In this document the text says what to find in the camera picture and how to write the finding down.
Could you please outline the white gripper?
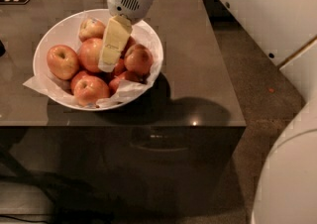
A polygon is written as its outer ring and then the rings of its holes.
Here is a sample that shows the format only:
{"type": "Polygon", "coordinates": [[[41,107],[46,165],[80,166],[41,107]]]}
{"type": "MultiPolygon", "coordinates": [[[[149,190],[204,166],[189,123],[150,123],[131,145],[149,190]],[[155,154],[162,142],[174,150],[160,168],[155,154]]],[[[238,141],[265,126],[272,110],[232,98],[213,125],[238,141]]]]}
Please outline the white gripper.
{"type": "Polygon", "coordinates": [[[107,0],[110,15],[103,34],[98,67],[112,72],[131,33],[132,24],[142,21],[154,0],[107,0]]]}

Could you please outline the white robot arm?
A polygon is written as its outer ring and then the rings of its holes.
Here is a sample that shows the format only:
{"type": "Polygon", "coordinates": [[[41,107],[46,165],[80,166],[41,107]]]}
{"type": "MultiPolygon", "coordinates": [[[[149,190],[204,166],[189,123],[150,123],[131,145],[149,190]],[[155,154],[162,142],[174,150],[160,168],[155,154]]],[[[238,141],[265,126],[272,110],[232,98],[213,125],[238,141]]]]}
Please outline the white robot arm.
{"type": "Polygon", "coordinates": [[[317,224],[317,0],[219,0],[305,100],[265,158],[250,224],[317,224]]]}

